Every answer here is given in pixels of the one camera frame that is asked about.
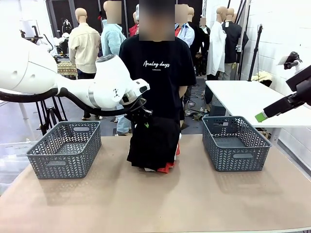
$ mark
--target basket handle hole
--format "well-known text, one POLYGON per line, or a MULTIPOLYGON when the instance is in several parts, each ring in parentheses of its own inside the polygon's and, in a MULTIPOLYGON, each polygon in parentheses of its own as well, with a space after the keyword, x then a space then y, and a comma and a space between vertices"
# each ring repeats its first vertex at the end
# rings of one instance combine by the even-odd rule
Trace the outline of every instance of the basket handle hole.
POLYGON ((235 159, 252 159, 253 155, 248 153, 248 154, 234 154, 233 158, 235 159))
POLYGON ((74 127, 73 128, 74 131, 76 132, 85 132, 85 131, 89 131, 89 127, 74 127))
POLYGON ((47 166, 64 166, 66 165, 65 161, 49 161, 47 164, 47 166))
POLYGON ((213 123, 214 127, 223 127, 223 126, 228 126, 229 123, 228 122, 217 122, 217 123, 213 123))

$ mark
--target white brick wall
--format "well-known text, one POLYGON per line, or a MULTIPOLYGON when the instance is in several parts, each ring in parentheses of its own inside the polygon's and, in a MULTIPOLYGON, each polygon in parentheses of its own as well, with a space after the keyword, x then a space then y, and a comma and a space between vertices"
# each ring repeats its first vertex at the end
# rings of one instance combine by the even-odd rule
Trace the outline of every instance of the white brick wall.
MULTIPOLYGON (((230 7, 238 11, 240 0, 232 0, 230 7)), ((216 9, 228 5, 227 0, 207 0, 207 23, 211 27, 216 18, 216 9)), ((256 59, 253 74, 267 71, 273 76, 272 88, 283 95, 291 90, 285 81, 292 77, 295 69, 284 70, 276 66, 282 56, 291 51, 299 53, 304 64, 311 65, 311 23, 308 19, 310 0, 252 0, 247 35, 249 42, 245 47, 242 79, 247 80, 257 31, 260 24, 263 31, 259 43, 259 66, 256 59)), ((311 128, 283 129, 280 140, 311 169, 311 128)))

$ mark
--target red fabric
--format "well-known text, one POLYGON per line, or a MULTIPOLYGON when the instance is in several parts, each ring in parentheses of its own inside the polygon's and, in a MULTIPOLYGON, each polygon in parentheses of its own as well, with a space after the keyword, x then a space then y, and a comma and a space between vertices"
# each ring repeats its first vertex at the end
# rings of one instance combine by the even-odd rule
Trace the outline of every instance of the red fabric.
MULTIPOLYGON (((180 155, 179 143, 177 145, 176 155, 180 155)), ((170 172, 170 168, 174 167, 174 165, 175 165, 175 163, 167 163, 165 168, 159 168, 157 171, 158 172, 169 173, 170 172)))
POLYGON ((137 32, 137 24, 135 24, 133 27, 131 27, 131 28, 129 29, 129 31, 130 31, 130 36, 136 35, 136 32, 137 32))
POLYGON ((178 33, 180 32, 180 30, 181 30, 181 28, 177 28, 177 29, 175 30, 175 36, 178 36, 178 33))

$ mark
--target white table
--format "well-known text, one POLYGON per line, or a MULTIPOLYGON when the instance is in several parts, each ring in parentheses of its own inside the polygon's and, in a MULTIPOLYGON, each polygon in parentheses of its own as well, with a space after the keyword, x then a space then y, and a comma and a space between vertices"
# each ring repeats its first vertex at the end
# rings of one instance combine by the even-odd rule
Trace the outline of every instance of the white table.
POLYGON ((284 95, 259 83, 248 81, 206 81, 226 108, 226 116, 242 116, 255 128, 272 128, 271 142, 276 144, 282 128, 311 127, 311 109, 300 106, 259 123, 255 116, 284 95))

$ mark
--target folded clothing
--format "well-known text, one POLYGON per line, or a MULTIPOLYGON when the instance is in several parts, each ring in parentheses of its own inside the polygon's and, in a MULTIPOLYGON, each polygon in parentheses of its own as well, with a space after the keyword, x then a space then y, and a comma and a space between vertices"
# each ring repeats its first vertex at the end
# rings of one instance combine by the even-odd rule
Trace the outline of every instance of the folded clothing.
POLYGON ((132 166, 161 171, 174 164, 180 123, 153 116, 148 124, 137 124, 133 130, 127 161, 132 166))

